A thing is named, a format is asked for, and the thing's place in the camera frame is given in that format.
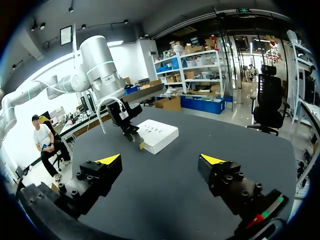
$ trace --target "tiled floor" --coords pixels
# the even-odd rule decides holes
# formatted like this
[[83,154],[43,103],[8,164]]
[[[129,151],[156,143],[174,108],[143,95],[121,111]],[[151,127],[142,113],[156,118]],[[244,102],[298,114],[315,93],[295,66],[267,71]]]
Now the tiled floor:
[[[183,108],[182,111],[186,114],[196,115],[209,119],[215,119],[218,121],[223,121],[226,123],[231,123],[245,127],[253,124],[253,116],[251,114],[252,101],[250,99],[250,95],[254,95],[255,92],[256,83],[244,82],[243,89],[238,89],[233,93],[233,99],[235,102],[233,104],[233,111],[229,108],[225,109],[221,114],[213,114],[187,108]],[[291,118],[286,117],[283,123],[283,127],[279,130],[279,136],[281,138],[285,138],[291,141],[296,124],[296,122],[292,124]],[[297,135],[293,141],[296,159],[303,159],[304,149],[308,149],[308,151],[312,153],[312,146],[309,143],[309,138],[311,135],[312,131],[309,127],[302,124],[299,126]],[[72,164],[69,164],[67,166],[62,165],[61,169],[61,182],[65,183],[72,177]],[[28,175],[24,178],[23,183],[27,186],[32,183],[34,183],[35,185],[39,185],[41,182],[44,182],[48,186],[51,186],[52,183],[56,183],[55,180],[48,174],[42,162],[39,162],[37,165],[33,167],[33,169],[31,169]],[[306,185],[305,189],[301,189],[299,191],[299,194],[304,196],[307,193],[307,191],[308,184]],[[291,216],[294,215],[300,204],[301,200],[294,201]]]

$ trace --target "man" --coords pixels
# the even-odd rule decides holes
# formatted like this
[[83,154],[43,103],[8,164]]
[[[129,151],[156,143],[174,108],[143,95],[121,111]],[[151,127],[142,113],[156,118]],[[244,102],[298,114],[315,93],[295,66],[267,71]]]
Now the man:
[[54,135],[50,131],[47,125],[39,123],[38,115],[32,116],[32,124],[35,128],[33,133],[33,139],[36,148],[41,152],[41,160],[44,167],[49,174],[58,182],[61,179],[61,174],[58,173],[55,167],[49,162],[49,158],[55,153],[54,151],[61,151],[61,156],[64,160],[64,164],[67,165],[71,162],[68,150],[63,142],[55,139]]
[[256,77],[256,68],[252,65],[252,64],[250,64],[249,65],[249,73],[250,73],[250,80],[252,81],[255,77]]

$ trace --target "ceiling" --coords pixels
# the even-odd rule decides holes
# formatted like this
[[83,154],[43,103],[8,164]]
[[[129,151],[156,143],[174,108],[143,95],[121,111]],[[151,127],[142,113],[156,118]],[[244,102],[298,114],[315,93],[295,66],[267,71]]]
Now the ceiling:
[[[72,3],[74,11],[69,13],[68,9]],[[60,29],[73,23],[76,23],[76,28],[79,29],[78,39],[78,34],[83,33],[84,36],[87,36],[84,34],[86,31],[110,28],[112,23],[122,23],[128,20],[129,24],[113,24],[112,26],[121,30],[121,34],[133,35],[135,32],[134,37],[137,39],[139,36],[133,27],[139,28],[141,33],[155,36],[177,23],[205,13],[212,13],[213,7],[218,11],[230,8],[277,11],[271,0],[46,0],[26,17],[21,28],[26,29],[34,45],[43,53],[43,51],[48,51],[46,43],[58,44]],[[40,30],[38,27],[34,32],[30,32],[34,20],[38,26],[45,23],[45,28]],[[82,24],[86,24],[87,29],[81,30]],[[15,72],[19,71],[21,66],[26,67],[28,61],[33,58],[16,38],[17,35],[13,37],[0,63],[1,86],[10,84],[10,79]],[[13,64],[21,60],[23,64],[13,70]]]

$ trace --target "black pants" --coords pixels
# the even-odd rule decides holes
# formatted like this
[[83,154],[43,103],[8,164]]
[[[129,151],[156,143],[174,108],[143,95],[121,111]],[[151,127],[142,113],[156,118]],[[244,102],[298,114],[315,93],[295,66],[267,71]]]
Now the black pants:
[[52,177],[54,175],[56,175],[58,172],[55,169],[55,167],[49,162],[49,158],[51,158],[53,155],[55,155],[57,153],[57,151],[59,151],[59,150],[61,151],[61,157],[63,158],[63,160],[69,161],[70,160],[69,152],[68,152],[65,144],[59,139],[54,139],[54,151],[53,152],[47,152],[47,151],[41,152],[41,160],[43,162],[43,165]]

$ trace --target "blue crate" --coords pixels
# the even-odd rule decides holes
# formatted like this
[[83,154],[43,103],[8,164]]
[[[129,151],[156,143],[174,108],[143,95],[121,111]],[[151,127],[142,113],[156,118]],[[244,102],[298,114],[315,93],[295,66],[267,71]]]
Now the blue crate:
[[172,67],[161,66],[156,70],[156,72],[161,73],[161,72],[165,72],[165,71],[169,71],[169,70],[172,70]]
[[124,95],[128,95],[128,94],[134,93],[136,91],[138,91],[138,86],[133,86],[131,88],[125,88]]
[[224,100],[226,101],[226,102],[233,102],[233,100],[234,100],[234,97],[233,96],[228,96],[228,97],[225,97],[224,98]]
[[[172,69],[179,69],[179,64],[178,64],[178,60],[176,58],[173,58],[171,60],[171,63],[172,63]],[[182,67],[183,68],[186,68],[188,65],[187,65],[187,62],[185,59],[182,60]]]
[[198,97],[190,99],[183,96],[181,97],[181,107],[212,114],[220,114],[225,109],[226,101],[222,97],[217,98],[221,99],[221,102],[201,100],[201,98]]
[[179,64],[178,64],[178,59],[177,58],[173,58],[171,60],[172,63],[172,69],[178,69],[179,68]]

